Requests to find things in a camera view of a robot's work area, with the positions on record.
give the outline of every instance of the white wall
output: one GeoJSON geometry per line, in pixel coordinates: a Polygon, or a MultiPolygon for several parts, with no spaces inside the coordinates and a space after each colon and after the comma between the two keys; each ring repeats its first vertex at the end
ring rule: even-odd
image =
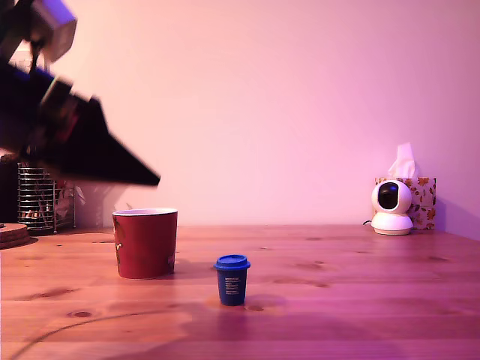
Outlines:
{"type": "Polygon", "coordinates": [[[439,227],[479,238],[479,1],[66,2],[78,31],[53,70],[98,95],[163,176],[117,206],[176,207],[181,224],[360,224],[411,142],[438,178],[439,227]]]}

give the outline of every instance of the blue lid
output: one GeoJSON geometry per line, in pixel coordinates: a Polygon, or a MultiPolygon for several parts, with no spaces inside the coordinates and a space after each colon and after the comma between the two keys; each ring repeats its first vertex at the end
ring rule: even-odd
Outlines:
{"type": "Polygon", "coordinates": [[[214,265],[219,270],[242,270],[250,268],[250,263],[245,255],[225,255],[219,257],[217,263],[214,265]]]}

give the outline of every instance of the metal utensil holder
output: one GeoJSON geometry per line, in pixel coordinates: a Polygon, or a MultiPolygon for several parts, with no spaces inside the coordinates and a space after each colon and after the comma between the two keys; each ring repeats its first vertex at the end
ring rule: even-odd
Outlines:
{"type": "Polygon", "coordinates": [[[18,222],[28,230],[53,230],[56,234],[59,227],[75,227],[75,193],[74,184],[59,189],[45,169],[18,163],[18,222]],[[61,200],[68,201],[62,209],[64,216],[58,209],[62,191],[61,200]]]}

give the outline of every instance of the red cup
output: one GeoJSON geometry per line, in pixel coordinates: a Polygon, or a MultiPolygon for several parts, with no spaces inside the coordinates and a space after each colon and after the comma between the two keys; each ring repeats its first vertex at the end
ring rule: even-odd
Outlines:
{"type": "Polygon", "coordinates": [[[173,274],[178,211],[138,208],[113,213],[118,274],[154,279],[173,274]]]}

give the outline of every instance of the tissue box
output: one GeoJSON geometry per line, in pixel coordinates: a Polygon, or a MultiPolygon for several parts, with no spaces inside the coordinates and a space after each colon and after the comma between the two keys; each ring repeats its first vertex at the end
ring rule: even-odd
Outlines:
{"type": "MultiPolygon", "coordinates": [[[[375,185],[389,180],[375,178],[375,185]]],[[[406,212],[413,222],[414,230],[432,230],[435,228],[435,203],[437,202],[437,178],[395,178],[403,182],[412,191],[412,205],[406,212]]]]}

